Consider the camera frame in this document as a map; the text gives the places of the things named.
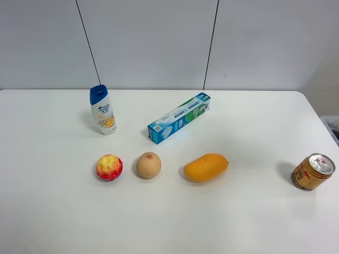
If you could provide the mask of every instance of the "blue and white box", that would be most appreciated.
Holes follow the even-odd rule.
[[[200,93],[148,125],[149,138],[159,144],[209,109],[211,97]]]

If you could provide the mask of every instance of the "white wall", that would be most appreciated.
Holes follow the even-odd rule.
[[[0,89],[98,83],[74,0],[0,1]]]
[[[206,89],[301,89],[338,10],[338,0],[220,0]]]
[[[102,84],[202,89],[217,0],[78,0]]]
[[[300,91],[319,116],[339,115],[339,26],[324,59]]]

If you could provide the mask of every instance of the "shampoo bottle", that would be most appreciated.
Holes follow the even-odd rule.
[[[105,135],[116,131],[112,105],[104,85],[94,86],[90,90],[91,110],[95,124]]]

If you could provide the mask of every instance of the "can lid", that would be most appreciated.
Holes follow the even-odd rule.
[[[313,153],[308,157],[309,163],[315,171],[324,175],[331,175],[335,171],[335,165],[329,157],[320,153]]]
[[[104,85],[97,85],[90,90],[90,103],[94,105],[104,99],[108,94],[107,88]]]

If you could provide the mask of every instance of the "blue bottle cap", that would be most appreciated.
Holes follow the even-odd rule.
[[[94,105],[104,99],[108,94],[107,88],[104,85],[97,85],[90,90],[90,103]]]

